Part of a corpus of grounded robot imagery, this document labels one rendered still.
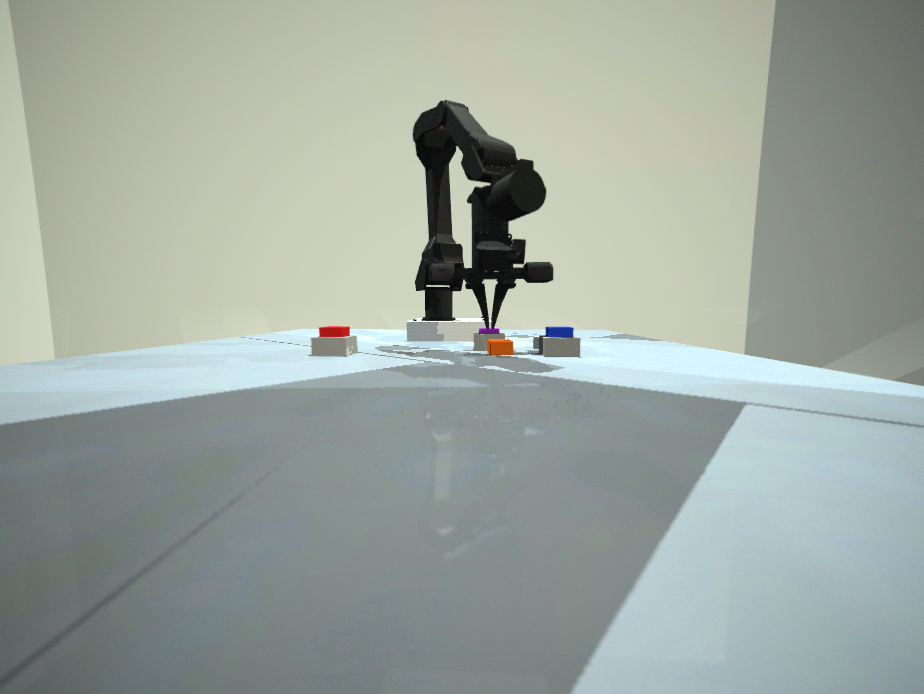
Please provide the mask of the red button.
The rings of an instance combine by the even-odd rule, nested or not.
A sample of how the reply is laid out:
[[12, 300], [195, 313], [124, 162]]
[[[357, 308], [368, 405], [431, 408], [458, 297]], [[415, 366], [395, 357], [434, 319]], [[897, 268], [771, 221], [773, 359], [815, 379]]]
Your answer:
[[342, 356], [358, 353], [357, 335], [350, 327], [321, 327], [319, 336], [311, 337], [312, 356]]

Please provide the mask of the orange block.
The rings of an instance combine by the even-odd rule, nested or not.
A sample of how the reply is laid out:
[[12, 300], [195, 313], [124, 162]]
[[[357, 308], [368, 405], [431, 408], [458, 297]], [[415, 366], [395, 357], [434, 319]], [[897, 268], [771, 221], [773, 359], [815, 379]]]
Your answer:
[[487, 340], [487, 352], [490, 355], [513, 355], [514, 341], [509, 339]]

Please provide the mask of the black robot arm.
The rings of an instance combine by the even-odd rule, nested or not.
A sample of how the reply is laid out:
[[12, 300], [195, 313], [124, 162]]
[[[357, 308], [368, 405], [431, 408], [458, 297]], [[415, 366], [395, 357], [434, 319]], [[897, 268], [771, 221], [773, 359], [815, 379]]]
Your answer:
[[[472, 227], [509, 227], [509, 221], [541, 208], [546, 187], [533, 170], [533, 161], [518, 160], [513, 146], [489, 136], [464, 104], [441, 100], [421, 113], [414, 124], [413, 140], [426, 172], [429, 231], [415, 280], [416, 291], [425, 291], [425, 318], [421, 321], [453, 321], [452, 291], [461, 291], [463, 280], [432, 284], [429, 267], [433, 263], [455, 263], [456, 268], [464, 268], [462, 245], [456, 244], [452, 236], [449, 163], [456, 147], [463, 153], [461, 165], [467, 178], [490, 183], [475, 186], [467, 199], [472, 204]], [[525, 247], [526, 240], [512, 240], [511, 234], [503, 234], [502, 240], [489, 240], [489, 233], [480, 233], [475, 249], [476, 270], [510, 272], [513, 264], [524, 264]]]

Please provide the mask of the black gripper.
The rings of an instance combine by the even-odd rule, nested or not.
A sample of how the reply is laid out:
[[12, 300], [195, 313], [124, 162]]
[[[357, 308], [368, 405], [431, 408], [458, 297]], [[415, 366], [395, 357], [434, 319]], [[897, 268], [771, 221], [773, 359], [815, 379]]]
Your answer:
[[[497, 279], [495, 286], [491, 329], [494, 329], [498, 314], [508, 289], [516, 287], [516, 279], [527, 283], [547, 283], [553, 280], [553, 266], [550, 262], [527, 262], [523, 267], [510, 268], [510, 272], [480, 272], [476, 270], [475, 249], [480, 233], [489, 233], [489, 240], [502, 240], [503, 234], [509, 234], [509, 227], [500, 224], [484, 224], [472, 227], [472, 268], [456, 268], [455, 263], [433, 263], [429, 267], [429, 282], [432, 284], [452, 284], [455, 280], [465, 280], [466, 289], [472, 289], [479, 303], [486, 329], [489, 329], [489, 316], [484, 279]], [[475, 265], [474, 265], [475, 261]]]

